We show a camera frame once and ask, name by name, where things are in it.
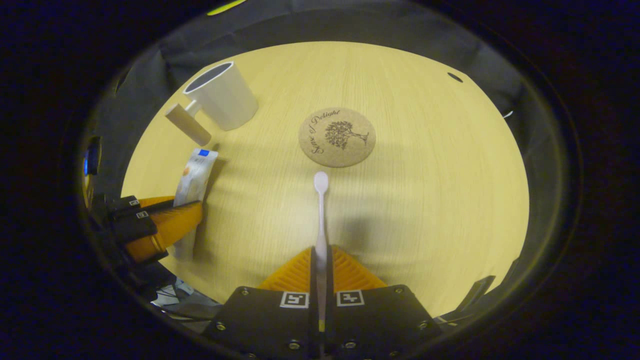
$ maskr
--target yellow tape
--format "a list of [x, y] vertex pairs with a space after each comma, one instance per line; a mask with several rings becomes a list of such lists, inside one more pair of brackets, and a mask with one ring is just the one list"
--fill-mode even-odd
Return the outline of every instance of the yellow tape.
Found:
[[207, 15], [208, 15], [208, 16], [217, 15], [217, 14], [219, 14], [219, 13], [221, 13], [221, 12], [225, 12], [225, 11], [227, 11], [227, 10], [231, 9], [232, 7], [234, 7], [234, 6], [236, 6], [236, 5], [240, 5], [240, 4], [242, 4], [243, 2], [245, 2], [245, 1], [246, 1], [246, 0], [235, 0], [235, 1], [234, 1], [234, 2], [232, 2], [232, 3], [229, 3], [229, 4], [226, 4], [226, 5], [223, 5], [223, 6], [221, 6], [221, 7], [217, 8], [217, 9], [215, 9], [215, 10], [211, 10], [211, 11], [209, 11], [209, 12], [207, 13]]

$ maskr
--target cork coaster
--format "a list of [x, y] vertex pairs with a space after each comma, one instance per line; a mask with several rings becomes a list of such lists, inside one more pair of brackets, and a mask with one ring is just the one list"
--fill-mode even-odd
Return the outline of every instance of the cork coaster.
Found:
[[348, 167], [361, 162], [376, 145], [376, 131], [361, 113], [327, 108], [309, 115], [298, 133], [302, 151], [327, 167]]

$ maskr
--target tree print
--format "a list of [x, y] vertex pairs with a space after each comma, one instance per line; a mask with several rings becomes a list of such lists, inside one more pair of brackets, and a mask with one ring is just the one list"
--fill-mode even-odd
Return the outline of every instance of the tree print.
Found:
[[353, 128], [353, 124], [348, 121], [334, 121], [326, 127], [324, 137], [330, 144], [340, 147], [342, 150], [347, 147], [347, 141], [352, 136], [362, 139], [367, 145], [369, 133], [366, 135], [356, 134], [351, 131], [351, 128]]

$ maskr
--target mug handle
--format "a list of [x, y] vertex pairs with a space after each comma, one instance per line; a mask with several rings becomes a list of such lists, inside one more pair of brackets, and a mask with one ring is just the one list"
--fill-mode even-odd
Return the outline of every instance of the mug handle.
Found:
[[198, 145], [204, 146], [211, 140], [211, 134], [202, 127], [195, 119], [195, 113], [202, 108], [195, 100], [183, 108], [180, 104], [174, 104], [164, 114], [173, 125], [195, 141]]

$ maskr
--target wooden table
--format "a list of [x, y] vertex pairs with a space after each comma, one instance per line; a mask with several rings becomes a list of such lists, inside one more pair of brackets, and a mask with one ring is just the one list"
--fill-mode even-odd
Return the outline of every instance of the wooden table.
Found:
[[[219, 302], [237, 286], [257, 286], [314, 244], [313, 176], [323, 170], [329, 242], [387, 284], [408, 285], [432, 316], [455, 309], [474, 281], [495, 275], [492, 287], [500, 284], [524, 242], [527, 178], [507, 124], [470, 78], [412, 53], [349, 42], [280, 45], [220, 63], [228, 60], [259, 109], [231, 131], [197, 114], [212, 134], [205, 148], [220, 156], [194, 258], [169, 256], [166, 268]], [[163, 116], [189, 103], [182, 90], [141, 137], [122, 196], [175, 195], [197, 147]], [[329, 107], [356, 110], [375, 127], [363, 162], [328, 168], [301, 151], [300, 124]]]

